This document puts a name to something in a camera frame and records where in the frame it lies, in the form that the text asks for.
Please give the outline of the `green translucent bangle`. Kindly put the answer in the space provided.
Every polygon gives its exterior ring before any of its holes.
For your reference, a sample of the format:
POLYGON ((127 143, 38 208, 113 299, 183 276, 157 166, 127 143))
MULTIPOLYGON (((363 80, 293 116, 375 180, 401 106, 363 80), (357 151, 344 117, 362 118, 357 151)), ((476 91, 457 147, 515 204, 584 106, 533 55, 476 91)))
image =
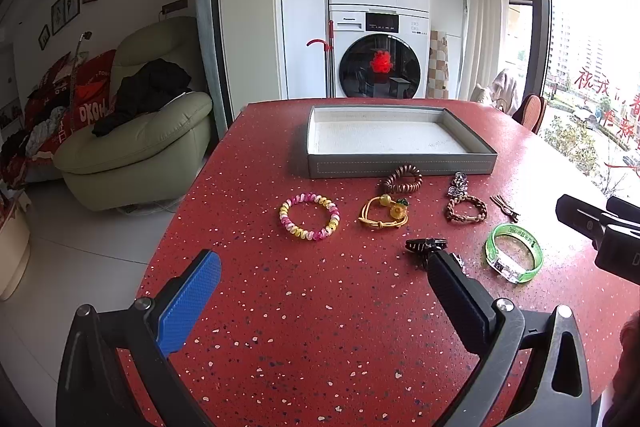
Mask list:
POLYGON ((544 253, 532 233, 519 225, 503 223, 492 229, 485 243, 487 264, 505 280, 512 284, 525 284, 533 280, 544 265, 544 253), (522 243, 533 259, 533 268, 525 270, 521 265, 502 251, 497 243, 499 237, 509 237, 522 243))

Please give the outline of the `black claw hair clip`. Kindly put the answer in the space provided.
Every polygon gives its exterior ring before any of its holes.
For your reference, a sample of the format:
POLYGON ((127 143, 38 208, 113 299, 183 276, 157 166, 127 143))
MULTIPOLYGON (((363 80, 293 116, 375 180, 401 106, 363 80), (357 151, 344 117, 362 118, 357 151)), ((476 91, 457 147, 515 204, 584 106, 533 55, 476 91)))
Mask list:
POLYGON ((407 239, 405 248, 419 261, 421 267, 427 270, 428 259, 431 255, 444 251, 448 246, 446 239, 432 237, 431 239, 407 239))

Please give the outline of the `grey jewelry tray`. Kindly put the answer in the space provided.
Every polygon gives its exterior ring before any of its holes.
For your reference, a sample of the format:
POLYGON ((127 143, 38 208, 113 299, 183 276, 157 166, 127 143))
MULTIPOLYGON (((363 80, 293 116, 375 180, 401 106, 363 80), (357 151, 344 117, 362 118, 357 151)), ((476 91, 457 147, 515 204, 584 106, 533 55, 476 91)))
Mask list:
POLYGON ((387 176, 411 165, 424 176, 489 174, 498 153, 450 110, 405 105, 316 105, 306 152, 312 179, 387 176))

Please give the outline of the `brown chair back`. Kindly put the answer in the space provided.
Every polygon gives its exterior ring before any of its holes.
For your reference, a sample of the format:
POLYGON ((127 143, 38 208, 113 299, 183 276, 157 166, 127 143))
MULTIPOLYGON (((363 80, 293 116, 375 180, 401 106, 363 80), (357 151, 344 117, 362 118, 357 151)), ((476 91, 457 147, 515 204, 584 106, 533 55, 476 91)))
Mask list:
POLYGON ((530 94, 524 98, 522 105, 513 114, 512 118, 521 126, 537 134, 544 119, 547 101, 539 95, 530 94))

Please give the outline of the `checkered cloth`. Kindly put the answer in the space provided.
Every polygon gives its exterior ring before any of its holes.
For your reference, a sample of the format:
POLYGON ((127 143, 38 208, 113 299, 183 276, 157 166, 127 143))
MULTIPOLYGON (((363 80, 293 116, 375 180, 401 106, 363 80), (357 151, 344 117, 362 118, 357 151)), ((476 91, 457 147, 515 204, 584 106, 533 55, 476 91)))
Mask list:
POLYGON ((448 100, 449 67, 446 31, 431 30, 428 56, 427 88, 429 98, 448 100))

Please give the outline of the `red printed cushion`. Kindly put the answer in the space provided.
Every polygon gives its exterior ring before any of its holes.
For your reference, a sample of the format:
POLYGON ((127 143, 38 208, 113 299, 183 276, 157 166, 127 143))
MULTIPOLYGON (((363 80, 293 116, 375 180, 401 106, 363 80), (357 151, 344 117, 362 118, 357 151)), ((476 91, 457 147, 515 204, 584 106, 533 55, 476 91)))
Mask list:
POLYGON ((92 126, 107 114, 115 54, 115 49, 105 51, 85 61, 77 69, 73 101, 70 104, 74 131, 92 126))

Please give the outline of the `lower white washing machine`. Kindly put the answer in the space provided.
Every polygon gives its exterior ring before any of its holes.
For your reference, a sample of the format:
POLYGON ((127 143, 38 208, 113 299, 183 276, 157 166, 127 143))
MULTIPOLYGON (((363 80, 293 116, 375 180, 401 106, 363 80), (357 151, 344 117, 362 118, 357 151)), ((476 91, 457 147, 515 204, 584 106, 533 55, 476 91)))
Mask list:
POLYGON ((431 24, 427 12, 332 4, 331 88, 339 98, 425 98, 431 24))

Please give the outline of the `red handled mop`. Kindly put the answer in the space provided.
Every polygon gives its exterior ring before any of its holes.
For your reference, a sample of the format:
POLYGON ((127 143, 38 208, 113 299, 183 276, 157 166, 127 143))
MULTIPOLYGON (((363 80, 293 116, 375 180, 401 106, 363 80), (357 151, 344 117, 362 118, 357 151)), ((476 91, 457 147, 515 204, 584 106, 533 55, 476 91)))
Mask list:
POLYGON ((318 44, 322 46, 324 53, 324 70, 326 71, 326 97, 334 98, 335 96, 335 80, 334 80, 334 23, 328 20, 326 28, 326 36, 324 38, 314 38, 306 42, 306 46, 318 44))

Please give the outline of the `framed picture on wall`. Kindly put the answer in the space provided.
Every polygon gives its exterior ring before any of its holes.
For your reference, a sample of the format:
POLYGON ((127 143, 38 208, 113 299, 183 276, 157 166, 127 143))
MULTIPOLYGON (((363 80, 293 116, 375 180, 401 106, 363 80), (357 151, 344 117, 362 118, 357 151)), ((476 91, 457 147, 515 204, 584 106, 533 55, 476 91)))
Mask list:
POLYGON ((80 0, 56 0, 51 6, 51 30, 56 35, 80 13, 80 0))

